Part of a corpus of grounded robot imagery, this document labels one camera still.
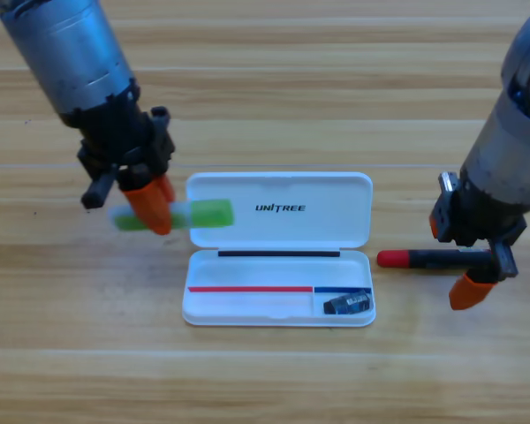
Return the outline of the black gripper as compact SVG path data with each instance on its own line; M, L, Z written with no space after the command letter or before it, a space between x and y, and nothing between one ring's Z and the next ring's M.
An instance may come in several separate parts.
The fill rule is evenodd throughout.
M131 188L153 178L140 188L121 192L149 230L167 235L171 231L169 206L175 200L165 174L175 151L168 132L170 113L164 106L144 112L139 98L140 86L131 81L121 93L103 97L101 104L87 110L76 108L60 118L82 134L77 157L91 178L81 197L83 207L101 208L115 183Z
M518 275L511 247L526 229L526 209L493 199L453 172L441 173L438 180L441 194L429 216L433 237L465 247L485 240L490 250L487 264L470 267L450 289L450 308L466 310L481 303L497 281Z

